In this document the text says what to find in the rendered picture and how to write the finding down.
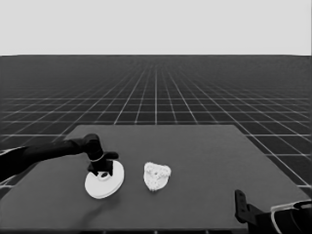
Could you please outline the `large thick white disc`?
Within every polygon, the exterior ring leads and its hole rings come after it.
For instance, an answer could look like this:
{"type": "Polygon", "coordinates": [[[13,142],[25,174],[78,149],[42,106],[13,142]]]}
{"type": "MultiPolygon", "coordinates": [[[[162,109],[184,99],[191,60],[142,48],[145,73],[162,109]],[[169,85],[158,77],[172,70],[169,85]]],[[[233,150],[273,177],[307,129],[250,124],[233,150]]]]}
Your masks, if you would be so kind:
{"type": "Polygon", "coordinates": [[[114,194],[123,184],[125,170],[119,161],[113,163],[113,176],[98,173],[94,176],[88,173],[85,179],[85,189],[87,193],[95,199],[103,199],[114,194]]]}

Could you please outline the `white round pinned carrier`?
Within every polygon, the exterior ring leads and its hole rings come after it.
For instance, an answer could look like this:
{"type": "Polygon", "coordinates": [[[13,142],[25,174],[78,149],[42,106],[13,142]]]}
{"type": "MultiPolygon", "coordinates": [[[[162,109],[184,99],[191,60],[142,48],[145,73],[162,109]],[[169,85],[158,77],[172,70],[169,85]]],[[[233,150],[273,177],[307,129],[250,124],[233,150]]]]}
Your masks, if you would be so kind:
{"type": "MultiPolygon", "coordinates": [[[[162,165],[159,165],[159,164],[156,164],[156,165],[158,166],[158,171],[162,172],[162,170],[161,170],[162,165]]],[[[146,186],[147,186],[149,181],[160,181],[162,183],[162,188],[164,188],[167,185],[169,178],[170,178],[170,176],[162,175],[162,177],[160,179],[156,180],[156,179],[152,178],[152,174],[147,173],[146,171],[143,172],[143,181],[144,181],[146,186]]]]}

